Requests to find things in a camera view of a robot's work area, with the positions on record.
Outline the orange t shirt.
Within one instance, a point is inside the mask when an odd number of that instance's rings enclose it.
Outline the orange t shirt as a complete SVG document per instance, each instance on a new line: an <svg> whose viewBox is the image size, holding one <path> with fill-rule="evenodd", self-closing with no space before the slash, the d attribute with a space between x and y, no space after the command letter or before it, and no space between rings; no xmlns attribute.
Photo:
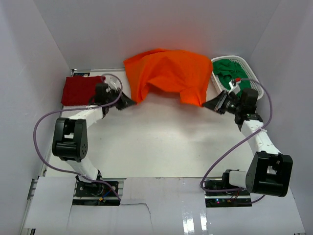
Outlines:
<svg viewBox="0 0 313 235"><path fill-rule="evenodd" d="M157 48L124 60L131 98L142 102L151 89L178 94L180 102L201 106L206 101L213 63L205 55Z"/></svg>

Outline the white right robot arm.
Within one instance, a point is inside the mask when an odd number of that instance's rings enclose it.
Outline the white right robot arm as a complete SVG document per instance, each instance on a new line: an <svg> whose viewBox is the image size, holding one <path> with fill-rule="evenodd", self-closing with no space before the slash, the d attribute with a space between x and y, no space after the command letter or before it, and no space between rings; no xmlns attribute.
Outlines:
<svg viewBox="0 0 313 235"><path fill-rule="evenodd" d="M256 113L257 98L256 90L246 88L241 97L223 91L203 103L203 107L218 114L228 112L235 116L234 121L254 155L247 171L227 169L223 173L221 190L226 195L245 189L249 193L284 197L289 188L293 160L271 142L262 118Z"/></svg>

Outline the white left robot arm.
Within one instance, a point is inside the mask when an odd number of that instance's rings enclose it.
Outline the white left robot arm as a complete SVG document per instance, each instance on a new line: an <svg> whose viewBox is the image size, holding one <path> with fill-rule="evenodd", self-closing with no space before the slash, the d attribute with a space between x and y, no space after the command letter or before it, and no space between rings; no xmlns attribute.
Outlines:
<svg viewBox="0 0 313 235"><path fill-rule="evenodd" d="M103 183L99 180L99 170L87 157L87 129L103 119L111 107L121 111L133 105L136 102L120 88L99 83L95 87L95 94L89 99L87 109L56 120L52 154L69 164L80 178L90 179L86 188L92 195L99 195L103 191Z"/></svg>

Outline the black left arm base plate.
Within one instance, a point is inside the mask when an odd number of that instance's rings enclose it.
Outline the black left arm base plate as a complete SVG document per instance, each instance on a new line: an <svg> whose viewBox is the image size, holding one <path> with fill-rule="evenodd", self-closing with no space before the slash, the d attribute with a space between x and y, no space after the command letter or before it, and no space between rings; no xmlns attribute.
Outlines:
<svg viewBox="0 0 313 235"><path fill-rule="evenodd" d="M108 184L77 181L72 204L75 206L119 206L120 201L113 190L118 193L119 182L108 181Z"/></svg>

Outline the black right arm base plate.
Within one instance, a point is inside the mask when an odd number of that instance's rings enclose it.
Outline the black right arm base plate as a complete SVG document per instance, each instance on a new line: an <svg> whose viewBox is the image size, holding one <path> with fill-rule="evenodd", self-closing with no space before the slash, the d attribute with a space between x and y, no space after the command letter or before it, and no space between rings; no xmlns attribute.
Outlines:
<svg viewBox="0 0 313 235"><path fill-rule="evenodd" d="M204 186L210 190L226 189L221 178L205 180ZM247 191L205 192L207 208L251 207L251 197Z"/></svg>

